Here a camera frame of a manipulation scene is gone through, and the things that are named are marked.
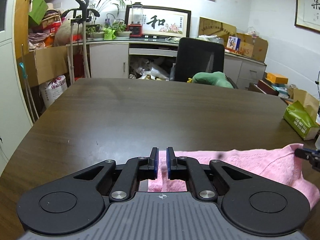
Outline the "framed calligraphy right wall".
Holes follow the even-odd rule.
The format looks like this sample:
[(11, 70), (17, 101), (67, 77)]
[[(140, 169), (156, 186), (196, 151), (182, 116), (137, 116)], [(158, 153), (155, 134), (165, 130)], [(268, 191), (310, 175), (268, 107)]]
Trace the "framed calligraphy right wall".
[(319, 33), (319, 0), (296, 0), (295, 26)]

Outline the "blue white small box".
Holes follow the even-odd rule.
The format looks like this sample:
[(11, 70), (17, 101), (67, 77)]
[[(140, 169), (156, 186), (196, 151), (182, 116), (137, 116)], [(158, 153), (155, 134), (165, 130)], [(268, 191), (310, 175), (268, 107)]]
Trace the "blue white small box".
[(240, 48), (241, 39), (235, 36), (229, 36), (226, 48), (230, 51), (238, 51)]

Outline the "cardboard box on floor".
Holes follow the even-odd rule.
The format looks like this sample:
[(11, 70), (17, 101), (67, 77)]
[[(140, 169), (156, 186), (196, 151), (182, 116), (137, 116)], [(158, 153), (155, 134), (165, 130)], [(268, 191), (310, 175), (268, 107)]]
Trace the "cardboard box on floor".
[(38, 86), (68, 72), (67, 47), (37, 49), (17, 59), (17, 68), (22, 88), (24, 88), (22, 68), (25, 66), (30, 87)]

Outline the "white counter cabinet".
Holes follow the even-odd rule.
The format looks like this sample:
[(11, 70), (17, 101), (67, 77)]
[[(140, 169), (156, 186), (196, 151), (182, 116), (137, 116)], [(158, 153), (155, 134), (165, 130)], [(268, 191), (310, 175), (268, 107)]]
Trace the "white counter cabinet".
[[(175, 62), (178, 43), (166, 39), (140, 39), (87, 42), (90, 73), (93, 78), (129, 78), (132, 57)], [(248, 57), (225, 52), (224, 73), (240, 88), (248, 89), (265, 74), (267, 65)]]

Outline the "cardboard box on counter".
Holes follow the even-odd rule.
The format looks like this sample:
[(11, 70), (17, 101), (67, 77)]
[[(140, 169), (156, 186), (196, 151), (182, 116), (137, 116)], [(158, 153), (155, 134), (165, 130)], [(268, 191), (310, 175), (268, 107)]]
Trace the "cardboard box on counter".
[(256, 61), (265, 62), (268, 41), (260, 37), (253, 38), (251, 35), (237, 33), (240, 39), (239, 53)]

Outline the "potted green plant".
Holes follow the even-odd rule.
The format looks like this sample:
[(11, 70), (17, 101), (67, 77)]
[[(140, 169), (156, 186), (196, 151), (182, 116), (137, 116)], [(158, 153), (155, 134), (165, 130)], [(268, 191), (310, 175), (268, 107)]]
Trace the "potted green plant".
[[(121, 9), (125, 9), (128, 3), (131, 3), (131, 0), (89, 0), (88, 16), (91, 18), (91, 21), (90, 24), (86, 25), (86, 34), (101, 33), (105, 28), (112, 26), (117, 21)], [(105, 23), (98, 27), (96, 20), (108, 5), (116, 8), (116, 12), (114, 14), (108, 12)]]

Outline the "green paper bag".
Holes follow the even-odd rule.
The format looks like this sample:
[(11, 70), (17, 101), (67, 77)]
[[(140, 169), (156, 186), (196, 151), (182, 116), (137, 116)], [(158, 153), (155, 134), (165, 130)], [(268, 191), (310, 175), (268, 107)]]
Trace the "green paper bag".
[(48, 5), (45, 0), (33, 0), (32, 11), (28, 13), (28, 23), (30, 27), (38, 26), (46, 14)]

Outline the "black office chair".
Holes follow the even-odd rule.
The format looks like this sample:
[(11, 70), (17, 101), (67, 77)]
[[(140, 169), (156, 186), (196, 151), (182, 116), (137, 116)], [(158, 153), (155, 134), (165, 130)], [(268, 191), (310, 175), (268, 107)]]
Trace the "black office chair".
[[(184, 37), (180, 39), (175, 64), (170, 70), (170, 81), (187, 82), (199, 72), (224, 73), (225, 48), (222, 44)], [(236, 84), (227, 76), (237, 89)]]

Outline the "flat cardboard sheet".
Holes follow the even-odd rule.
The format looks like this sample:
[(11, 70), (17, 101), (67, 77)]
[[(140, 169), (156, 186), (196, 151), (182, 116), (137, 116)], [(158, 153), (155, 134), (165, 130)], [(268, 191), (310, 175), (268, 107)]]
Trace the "flat cardboard sheet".
[(236, 34), (236, 27), (209, 18), (200, 18), (198, 35), (228, 37)]

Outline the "framed painting on counter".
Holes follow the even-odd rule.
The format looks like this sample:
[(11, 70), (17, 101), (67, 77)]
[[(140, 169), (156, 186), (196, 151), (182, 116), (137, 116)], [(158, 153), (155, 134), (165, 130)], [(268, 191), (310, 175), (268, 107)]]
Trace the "framed painting on counter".
[(142, 35), (162, 37), (189, 37), (191, 11), (144, 5)]

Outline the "green plush cushion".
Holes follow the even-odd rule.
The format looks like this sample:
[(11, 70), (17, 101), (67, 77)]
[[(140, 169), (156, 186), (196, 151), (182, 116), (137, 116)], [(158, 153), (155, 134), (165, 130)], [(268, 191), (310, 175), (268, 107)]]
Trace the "green plush cushion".
[(189, 78), (187, 83), (198, 83), (202, 85), (233, 88), (233, 85), (228, 81), (227, 76), (223, 72), (199, 72), (192, 78)]

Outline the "white rice sack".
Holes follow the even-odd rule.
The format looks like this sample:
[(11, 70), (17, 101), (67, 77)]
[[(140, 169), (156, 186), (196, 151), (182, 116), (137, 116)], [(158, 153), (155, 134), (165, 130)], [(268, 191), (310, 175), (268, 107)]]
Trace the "white rice sack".
[(67, 89), (66, 77), (60, 75), (40, 85), (40, 92), (46, 108), (50, 107)]

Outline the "green tissue pack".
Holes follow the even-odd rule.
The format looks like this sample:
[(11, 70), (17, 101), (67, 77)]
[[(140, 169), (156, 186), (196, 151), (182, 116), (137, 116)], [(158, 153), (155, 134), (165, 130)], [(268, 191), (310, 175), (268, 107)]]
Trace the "green tissue pack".
[(318, 124), (299, 101), (287, 106), (283, 119), (303, 140), (312, 140), (319, 132)]

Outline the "pink towel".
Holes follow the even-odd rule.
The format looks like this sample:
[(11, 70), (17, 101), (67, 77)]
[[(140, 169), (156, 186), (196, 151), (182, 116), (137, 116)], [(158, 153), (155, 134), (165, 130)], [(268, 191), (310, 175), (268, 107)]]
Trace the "pink towel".
[(294, 151), (302, 147), (302, 144), (297, 143), (274, 150), (176, 151), (175, 155), (195, 158), (199, 163), (206, 165), (213, 159), (219, 159), (245, 171), (290, 186), (304, 194), (310, 207), (313, 208), (319, 201), (319, 189), (304, 179), (302, 159), (294, 155)]

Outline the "red blender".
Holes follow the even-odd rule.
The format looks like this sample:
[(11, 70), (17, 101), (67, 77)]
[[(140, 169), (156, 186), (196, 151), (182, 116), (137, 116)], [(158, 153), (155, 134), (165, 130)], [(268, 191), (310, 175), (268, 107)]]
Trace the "red blender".
[(131, 20), (128, 21), (128, 31), (130, 37), (141, 37), (142, 36), (142, 20), (143, 20), (143, 5), (140, 2), (136, 2), (131, 6)]

